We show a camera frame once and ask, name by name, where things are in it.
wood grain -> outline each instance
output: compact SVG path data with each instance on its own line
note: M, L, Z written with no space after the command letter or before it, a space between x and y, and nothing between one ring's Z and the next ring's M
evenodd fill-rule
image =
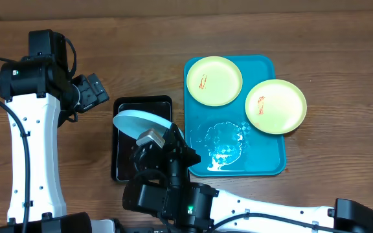
M308 114L286 136L288 164L280 175L193 180L284 205L333 206L340 197L373 208L373 12L0 22L0 56L27 55L28 32L44 28L71 39L77 73L97 73L111 97L58 130L69 213L117 217L126 226L159 224L123 210L124 184L110 178L113 101L167 94L183 128L184 64L237 54L268 56L277 78L304 92ZM11 179L10 130L0 110L0 225Z

green light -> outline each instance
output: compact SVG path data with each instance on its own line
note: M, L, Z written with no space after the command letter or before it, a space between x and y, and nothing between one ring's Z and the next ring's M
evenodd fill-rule
M192 214L192 210L194 209L193 206L188 206L188 214Z

blue tray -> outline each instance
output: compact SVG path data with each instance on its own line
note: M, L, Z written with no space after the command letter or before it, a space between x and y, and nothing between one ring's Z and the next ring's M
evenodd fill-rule
M243 87L234 101L221 107L200 104L188 92L188 71L202 58L185 64L185 140L201 156L201 162L190 171L199 177L277 175L286 167L284 137L256 129L244 108L256 84L275 78L273 63L261 55L224 58L241 70Z

